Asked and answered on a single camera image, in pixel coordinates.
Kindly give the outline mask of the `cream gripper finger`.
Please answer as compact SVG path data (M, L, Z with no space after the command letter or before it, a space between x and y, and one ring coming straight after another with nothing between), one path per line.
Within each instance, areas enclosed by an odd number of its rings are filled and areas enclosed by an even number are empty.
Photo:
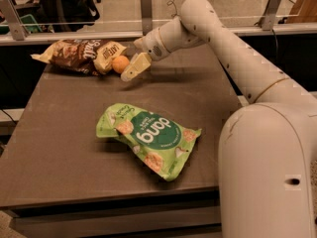
M129 61L133 61L134 58L143 50L143 47L140 45L130 44L126 50L126 56Z
M147 53L133 55L128 66L121 73L121 79L125 82L137 77L143 71L148 69L152 64L152 59Z

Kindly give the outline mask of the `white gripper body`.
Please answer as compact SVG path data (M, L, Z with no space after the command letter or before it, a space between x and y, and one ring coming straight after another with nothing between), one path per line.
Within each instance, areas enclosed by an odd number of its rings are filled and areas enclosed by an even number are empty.
M147 53L154 61L163 60L170 55L161 40L159 28L155 28L145 36L136 39L134 45L143 53Z

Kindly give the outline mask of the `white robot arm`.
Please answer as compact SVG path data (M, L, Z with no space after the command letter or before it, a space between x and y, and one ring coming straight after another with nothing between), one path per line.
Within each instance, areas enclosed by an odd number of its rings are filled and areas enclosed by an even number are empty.
M219 141L223 238L316 238L317 99L227 29L207 0L185 0L179 16L135 41L148 61L201 44L248 101Z

